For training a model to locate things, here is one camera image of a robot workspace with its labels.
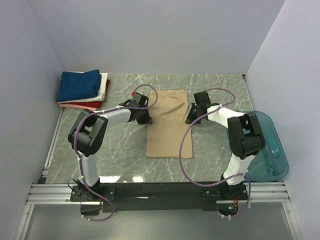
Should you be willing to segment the beige t shirt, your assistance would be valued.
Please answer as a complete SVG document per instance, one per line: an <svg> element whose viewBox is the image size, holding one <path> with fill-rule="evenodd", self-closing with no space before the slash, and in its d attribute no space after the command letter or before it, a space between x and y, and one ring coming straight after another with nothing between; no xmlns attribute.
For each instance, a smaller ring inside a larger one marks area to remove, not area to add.
<svg viewBox="0 0 320 240"><path fill-rule="evenodd" d="M152 123L147 126L146 156L148 158L179 157L181 140L189 125L185 123L189 108L188 92L180 90L158 90L151 92L149 109Z"/></svg>

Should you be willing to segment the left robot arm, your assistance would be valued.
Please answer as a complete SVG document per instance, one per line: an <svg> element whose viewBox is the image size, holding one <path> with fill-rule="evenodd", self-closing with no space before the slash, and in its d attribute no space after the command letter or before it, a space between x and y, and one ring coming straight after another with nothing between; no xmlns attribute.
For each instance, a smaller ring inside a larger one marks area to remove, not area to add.
<svg viewBox="0 0 320 240"><path fill-rule="evenodd" d="M77 185L88 201L103 195L97 169L97 152L102 146L107 128L132 121L139 125L151 124L148 102L147 96L134 92L132 99L114 108L101 111L84 109L78 116L67 139L77 155Z"/></svg>

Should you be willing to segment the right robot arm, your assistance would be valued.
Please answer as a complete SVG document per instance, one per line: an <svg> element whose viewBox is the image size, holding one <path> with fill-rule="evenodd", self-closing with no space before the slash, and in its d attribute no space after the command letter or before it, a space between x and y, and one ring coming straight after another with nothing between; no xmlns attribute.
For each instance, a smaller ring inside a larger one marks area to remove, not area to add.
<svg viewBox="0 0 320 240"><path fill-rule="evenodd" d="M241 192L250 163L266 145L261 125L252 111L242 113L228 109L228 102L212 103L207 91L193 96L195 102L185 120L187 124L193 126L205 119L227 128L231 158L221 180L210 186L218 186L221 197L230 200Z"/></svg>

